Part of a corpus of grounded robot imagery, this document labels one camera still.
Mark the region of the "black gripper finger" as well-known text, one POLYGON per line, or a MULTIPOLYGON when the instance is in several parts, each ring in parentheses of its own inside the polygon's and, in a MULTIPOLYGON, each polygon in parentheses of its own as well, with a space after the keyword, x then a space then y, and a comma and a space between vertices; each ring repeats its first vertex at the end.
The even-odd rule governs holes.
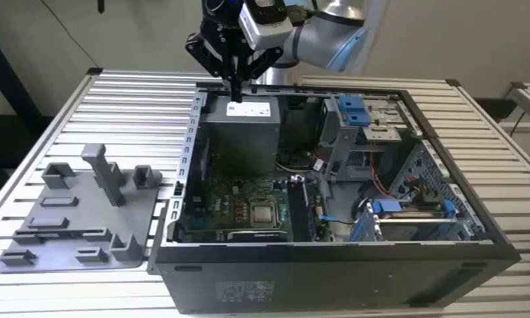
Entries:
POLYGON ((208 73, 225 81, 231 99, 239 102, 239 78, 227 36, 219 32, 208 41, 203 33, 192 33, 187 39, 185 49, 208 73))
POLYGON ((281 47, 268 48, 257 59, 249 62, 253 53, 255 51, 249 50, 237 59, 237 102, 243 101, 243 84, 264 74, 283 56, 284 50, 281 47))

